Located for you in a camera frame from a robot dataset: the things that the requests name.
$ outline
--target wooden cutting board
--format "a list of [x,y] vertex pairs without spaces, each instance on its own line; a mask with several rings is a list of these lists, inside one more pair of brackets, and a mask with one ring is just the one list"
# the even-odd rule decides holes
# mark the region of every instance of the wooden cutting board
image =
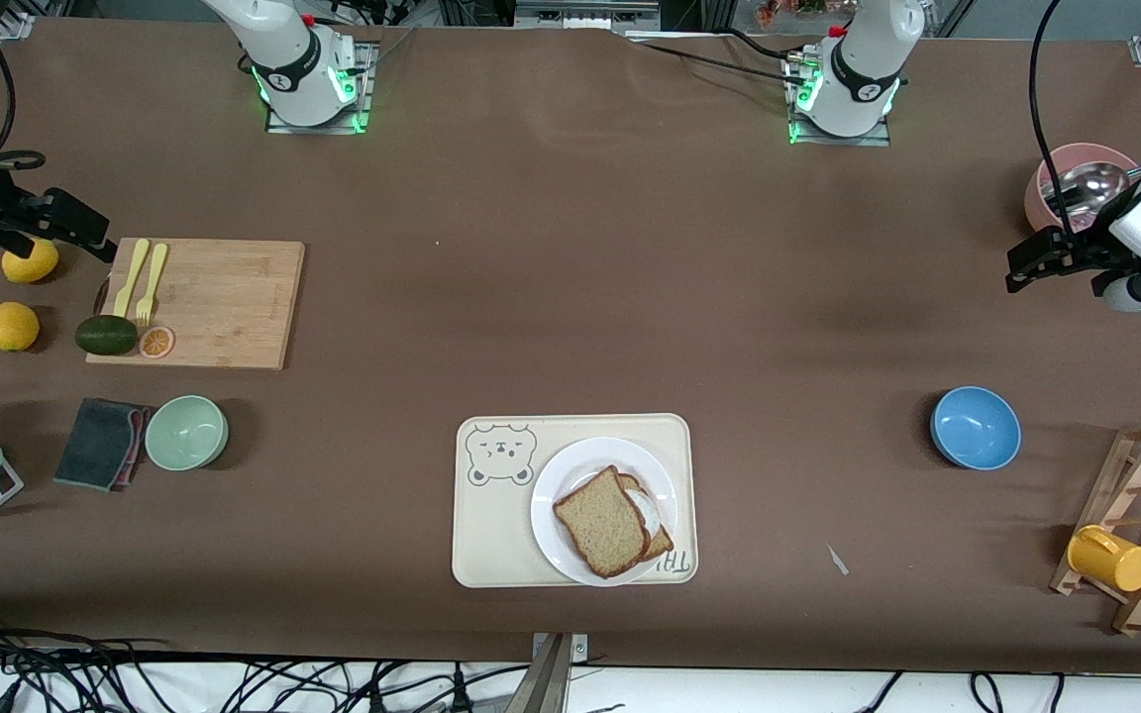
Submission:
[[[124,238],[113,260],[108,297],[100,313],[112,315],[126,284],[136,238]],[[300,243],[264,240],[163,237],[170,244],[161,272],[153,326],[170,327],[176,347],[160,359],[139,351],[127,356],[87,354],[89,364],[213,366],[221,370],[281,370],[307,249]],[[149,258],[139,272],[127,318],[148,289]]]

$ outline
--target slice of bread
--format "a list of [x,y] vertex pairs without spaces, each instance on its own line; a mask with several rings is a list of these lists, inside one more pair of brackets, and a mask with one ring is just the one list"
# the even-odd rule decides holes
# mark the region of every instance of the slice of bread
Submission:
[[[641,495],[650,497],[650,493],[646,492],[646,488],[642,487],[642,484],[640,484],[634,476],[620,473],[620,486],[624,488],[624,491],[639,492]],[[650,545],[645,552],[642,552],[641,562],[649,562],[649,560],[655,559],[664,552],[671,552],[674,548],[675,544],[672,542],[671,536],[666,534],[666,528],[661,524],[659,527],[657,527],[657,533],[654,533],[654,536],[650,538]]]
[[646,521],[620,486],[620,471],[614,465],[557,501],[552,512],[566,525],[575,550],[598,577],[624,574],[649,548]]

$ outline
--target table surface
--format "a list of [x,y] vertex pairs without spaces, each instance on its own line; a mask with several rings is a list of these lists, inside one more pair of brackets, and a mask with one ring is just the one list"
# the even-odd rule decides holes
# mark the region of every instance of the table surface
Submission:
[[[1141,316],[1084,276],[1002,286],[1038,161],[1027,43],[923,41],[891,148],[859,149],[788,145],[767,80],[597,31],[418,31],[349,139],[264,133],[217,24],[40,19],[8,56],[9,147],[49,157],[19,184],[116,238],[299,240],[307,261],[277,373],[87,365],[70,334],[104,267],[0,276],[44,329],[0,354],[26,479],[0,619],[244,653],[512,659],[576,631],[616,664],[1141,672],[1114,603],[1047,592],[1114,429],[1141,424]],[[1122,43],[1051,44],[1041,89],[1052,144],[1141,161]],[[1023,421],[1000,472],[928,441],[968,383]],[[179,394],[229,415],[212,469],[50,483],[82,397]],[[690,583],[454,582],[462,420],[649,411],[693,430]]]

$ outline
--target avocado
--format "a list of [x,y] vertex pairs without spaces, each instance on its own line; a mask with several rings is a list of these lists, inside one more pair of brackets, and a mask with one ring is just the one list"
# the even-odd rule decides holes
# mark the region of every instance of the avocado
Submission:
[[78,325],[75,338],[82,351],[114,357],[135,349],[139,330],[126,317],[98,315]]

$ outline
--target green bowl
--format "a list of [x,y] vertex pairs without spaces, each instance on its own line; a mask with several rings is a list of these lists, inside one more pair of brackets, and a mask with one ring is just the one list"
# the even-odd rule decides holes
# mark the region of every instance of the green bowl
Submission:
[[227,418],[204,396],[180,396],[155,412],[144,444],[165,470],[200,469],[227,445]]

